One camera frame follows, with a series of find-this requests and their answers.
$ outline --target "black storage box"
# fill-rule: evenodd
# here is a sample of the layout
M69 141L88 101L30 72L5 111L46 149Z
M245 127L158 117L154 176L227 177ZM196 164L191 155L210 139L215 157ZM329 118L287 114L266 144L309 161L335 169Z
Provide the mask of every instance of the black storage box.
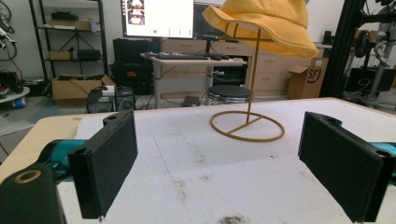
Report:
M130 87L135 95L152 93L152 64L113 63L111 79L117 86Z
M99 49L79 49L77 56L81 61L96 62L101 58Z

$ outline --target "chair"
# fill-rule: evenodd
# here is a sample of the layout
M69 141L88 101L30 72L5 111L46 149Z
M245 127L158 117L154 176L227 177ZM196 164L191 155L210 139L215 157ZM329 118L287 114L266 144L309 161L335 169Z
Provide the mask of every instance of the chair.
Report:
M209 99L224 104L247 103L250 98L250 90L245 87L233 85L218 85L207 90Z

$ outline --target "desk drawer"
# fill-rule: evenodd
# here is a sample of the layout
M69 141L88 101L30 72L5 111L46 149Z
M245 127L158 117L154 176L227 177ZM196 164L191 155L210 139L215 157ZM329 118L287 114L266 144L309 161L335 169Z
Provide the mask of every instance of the desk drawer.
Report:
M207 72L202 66L163 66L163 77L205 77Z
M223 53L225 55L251 56L254 54L253 47L243 44L241 42L231 43L218 41L213 43L212 49L217 53Z
M258 74L254 91L284 91L289 88L290 74Z
M285 57L273 54L259 54L257 73L284 73L289 68L285 67Z
M166 40L163 42L164 52L195 52L205 51L205 41L203 40Z

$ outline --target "monitor screen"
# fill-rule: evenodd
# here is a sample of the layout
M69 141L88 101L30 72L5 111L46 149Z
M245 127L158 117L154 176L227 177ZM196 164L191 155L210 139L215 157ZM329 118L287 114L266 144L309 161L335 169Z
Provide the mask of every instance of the monitor screen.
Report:
M194 4L194 28L193 37L206 39L208 37L224 36L221 30L216 29L205 20L202 13L209 7L219 7L207 3Z
M192 38L194 0L121 0L124 37Z

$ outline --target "table surface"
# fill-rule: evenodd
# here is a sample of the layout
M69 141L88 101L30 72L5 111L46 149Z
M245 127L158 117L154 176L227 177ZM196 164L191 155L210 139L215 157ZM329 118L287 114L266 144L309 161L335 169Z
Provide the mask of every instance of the table surface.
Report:
M275 142L238 141L210 127L209 120L215 113L246 111L247 107L242 104L135 111L139 154L103 222L351 223L298 158L304 112L340 119L344 128L369 142L396 142L396 117L322 98L252 104L252 112L276 119L286 128L285 136ZM34 162L51 140L74 138L77 130L86 129L81 126L83 123L100 123L106 115L40 120L0 166L0 181ZM231 128L245 119L243 115L221 117L216 123ZM82 132L94 134L95 130ZM244 132L265 137L280 130L260 121ZM61 183L58 190L68 223L98 223L81 220L72 182ZM395 208L396 188L389 186L377 223L394 223Z

